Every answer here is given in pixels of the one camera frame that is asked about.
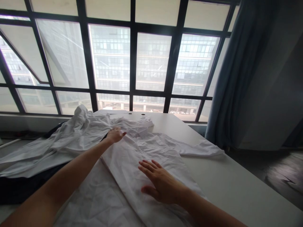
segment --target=blue curtain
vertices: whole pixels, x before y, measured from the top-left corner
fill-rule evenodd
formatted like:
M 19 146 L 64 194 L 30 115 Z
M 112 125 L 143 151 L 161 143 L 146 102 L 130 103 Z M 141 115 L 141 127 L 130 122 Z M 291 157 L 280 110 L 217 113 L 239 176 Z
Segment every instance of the blue curtain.
M 262 57 L 279 1 L 242 0 L 215 88 L 205 138 L 233 147 L 241 101 Z

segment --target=white cloth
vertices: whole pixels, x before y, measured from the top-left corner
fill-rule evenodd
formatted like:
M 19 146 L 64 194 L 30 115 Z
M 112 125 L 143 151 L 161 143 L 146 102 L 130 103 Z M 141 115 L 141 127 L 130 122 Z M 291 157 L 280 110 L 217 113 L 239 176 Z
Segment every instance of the white cloth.
M 80 105 L 75 115 L 48 139 L 38 139 L 0 159 L 0 177 L 31 177 L 66 163 L 99 143 L 114 126 L 153 126 L 149 118 L 139 121 L 110 119 L 109 114 L 93 113 Z
M 144 224 L 99 159 L 71 196 L 54 226 L 132 227 Z
M 102 158 L 134 211 L 146 226 L 192 226 L 192 219 L 182 208 L 176 205 L 164 206 L 141 193 L 142 186 L 152 186 L 152 183 L 138 169 L 138 162 L 143 159 L 157 161 L 177 180 L 205 198 L 178 153 L 195 153 L 195 150 L 201 150 L 202 147 L 173 140 L 162 133 L 148 133 L 142 127 L 127 131 L 126 136 L 113 144 Z M 206 152 L 205 155 L 211 156 L 214 153 Z

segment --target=wall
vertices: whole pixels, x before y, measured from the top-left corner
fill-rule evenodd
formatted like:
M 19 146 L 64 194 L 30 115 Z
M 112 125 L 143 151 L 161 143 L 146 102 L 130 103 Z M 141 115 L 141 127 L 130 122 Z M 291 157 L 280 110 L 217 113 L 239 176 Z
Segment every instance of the wall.
M 303 2 L 281 4 L 241 106 L 236 148 L 278 150 L 303 116 Z
M 0 131 L 48 132 L 57 124 L 67 121 L 67 117 L 22 116 L 0 114 Z

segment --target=floor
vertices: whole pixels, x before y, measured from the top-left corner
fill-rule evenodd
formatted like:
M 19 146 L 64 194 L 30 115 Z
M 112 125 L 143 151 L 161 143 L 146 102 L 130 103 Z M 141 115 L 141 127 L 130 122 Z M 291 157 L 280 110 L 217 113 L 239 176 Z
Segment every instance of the floor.
M 303 211 L 303 151 L 230 151 L 227 155 Z

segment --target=black window frame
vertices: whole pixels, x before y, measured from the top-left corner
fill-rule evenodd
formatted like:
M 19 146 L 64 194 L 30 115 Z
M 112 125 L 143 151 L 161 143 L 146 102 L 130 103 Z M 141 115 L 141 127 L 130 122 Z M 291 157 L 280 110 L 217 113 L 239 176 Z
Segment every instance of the black window frame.
M 129 110 L 130 111 L 133 110 L 133 96 L 164 97 L 165 103 L 164 103 L 163 113 L 168 113 L 171 98 L 201 100 L 200 106 L 197 108 L 198 111 L 196 114 L 195 121 L 189 121 L 189 122 L 190 123 L 193 123 L 193 122 L 207 123 L 207 122 L 199 122 L 199 118 L 200 118 L 205 100 L 212 100 L 212 97 L 207 96 L 207 93 L 210 88 L 210 84 L 211 84 L 217 63 L 218 63 L 219 56 L 222 51 L 224 41 L 226 38 L 229 38 L 231 36 L 231 32 L 229 32 L 228 29 L 229 29 L 232 17 L 234 15 L 235 7 L 240 4 L 240 0 L 195 0 L 195 1 L 200 1 L 200 2 L 225 4 L 225 5 L 230 6 L 229 12 L 227 14 L 227 18 L 226 18 L 226 21 L 224 24 L 224 28 L 222 31 L 184 28 L 185 16 L 186 16 L 187 5 L 188 5 L 189 0 L 180 0 L 178 20 L 177 20 L 176 26 L 145 24 L 145 23 L 135 22 L 135 7 L 136 7 L 135 0 L 131 0 L 130 21 L 108 20 L 108 19 L 98 19 L 98 18 L 87 17 L 85 0 L 76 0 L 78 16 L 34 12 L 32 9 L 30 0 L 24 0 L 24 1 L 25 1 L 27 11 L 0 9 L 0 15 L 28 17 L 28 18 L 30 18 L 30 21 L 0 19 L 0 24 L 29 26 L 29 27 L 33 28 L 34 35 L 35 35 L 35 38 L 36 38 L 36 41 L 38 44 L 38 48 L 39 48 L 39 51 L 41 54 L 42 62 L 44 64 L 46 75 L 47 75 L 47 78 L 49 81 L 47 83 L 47 84 L 49 84 L 49 87 L 14 84 L 14 81 L 12 79 L 8 66 L 6 64 L 2 51 L 0 50 L 0 71 L 2 72 L 2 75 L 6 82 L 5 84 L 0 83 L 0 87 L 9 88 L 11 95 L 19 110 L 19 113 L 0 112 L 0 114 L 21 114 L 21 115 L 70 117 L 71 115 L 63 115 L 61 113 L 56 91 L 74 91 L 74 92 L 90 93 L 90 98 L 91 98 L 91 102 L 92 102 L 92 110 L 94 112 L 98 110 L 98 103 L 97 103 L 97 94 L 98 93 L 129 95 Z M 45 52 L 44 52 L 44 49 L 42 46 L 42 41 L 40 39 L 36 19 L 71 21 L 71 22 L 78 22 L 80 24 L 89 88 L 69 88 L 69 87 L 54 86 L 53 80 L 51 78 L 51 72 L 50 72 L 50 69 L 49 69 L 49 66 L 47 63 L 46 55 L 45 55 Z M 129 88 L 129 91 L 96 89 L 94 68 L 93 68 L 92 55 L 91 55 L 91 45 L 90 45 L 90 39 L 89 39 L 89 30 L 88 30 L 89 24 L 110 25 L 110 26 L 129 27 L 130 28 L 130 88 Z M 136 88 L 135 88 L 135 86 L 136 86 L 138 32 L 157 34 L 157 35 L 169 35 L 172 37 L 164 91 L 136 90 Z M 195 35 L 216 36 L 216 37 L 220 38 L 218 48 L 217 48 L 217 51 L 214 56 L 213 64 L 211 66 L 210 74 L 209 74 L 209 77 L 208 77 L 208 80 L 207 80 L 207 83 L 206 83 L 206 86 L 204 89 L 204 93 L 202 96 L 172 94 L 173 83 L 174 83 L 174 79 L 175 79 L 175 72 L 176 72 L 176 67 L 177 67 L 177 62 L 178 62 L 178 55 L 179 55 L 179 50 L 180 50 L 180 45 L 181 45 L 181 39 L 182 39 L 182 34 L 184 34 L 184 33 L 195 34 Z M 20 58 L 20 60 L 27 66 L 27 68 L 31 71 L 33 76 L 39 81 L 39 78 L 34 74 L 34 72 L 32 72 L 32 70 L 27 65 L 27 63 L 18 54 L 16 49 L 10 44 L 9 40 L 7 40 L 5 38 L 5 36 L 2 34 L 2 32 L 0 32 L 0 35 L 9 44 L 11 49 L 17 54 L 17 56 Z M 22 101 L 18 95 L 18 92 L 16 90 L 17 88 L 50 90 L 52 92 L 58 114 L 27 113 L 25 111 Z

